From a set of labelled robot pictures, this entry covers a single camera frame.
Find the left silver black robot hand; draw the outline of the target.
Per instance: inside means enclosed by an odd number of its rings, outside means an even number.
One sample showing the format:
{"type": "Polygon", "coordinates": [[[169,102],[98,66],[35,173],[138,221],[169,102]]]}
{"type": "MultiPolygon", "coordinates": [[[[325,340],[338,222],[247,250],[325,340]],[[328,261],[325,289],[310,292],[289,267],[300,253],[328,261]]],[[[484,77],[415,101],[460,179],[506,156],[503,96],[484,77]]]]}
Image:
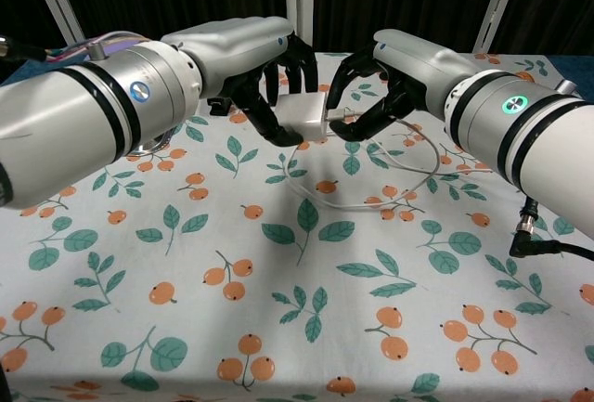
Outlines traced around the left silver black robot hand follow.
{"type": "Polygon", "coordinates": [[[230,99],[256,131],[277,147],[298,146],[303,136],[278,122],[278,67],[289,90],[314,93],[318,70],[313,48],[282,17],[233,18],[203,23],[161,39],[189,55],[202,79],[202,98],[230,99]]]}

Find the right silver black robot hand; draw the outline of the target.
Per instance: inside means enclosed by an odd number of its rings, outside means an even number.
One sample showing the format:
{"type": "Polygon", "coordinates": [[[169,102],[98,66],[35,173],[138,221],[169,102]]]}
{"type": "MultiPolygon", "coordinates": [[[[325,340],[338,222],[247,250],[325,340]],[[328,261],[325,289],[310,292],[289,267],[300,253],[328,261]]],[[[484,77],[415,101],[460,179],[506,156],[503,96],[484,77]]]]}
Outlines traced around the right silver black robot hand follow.
{"type": "Polygon", "coordinates": [[[387,76],[387,94],[352,123],[334,121],[329,127],[348,142],[370,139],[414,110],[442,120],[454,87],[478,72],[476,65],[455,51],[412,34],[387,29],[373,42],[345,58],[335,72],[326,110],[335,110],[346,87],[356,78],[387,76]]]}

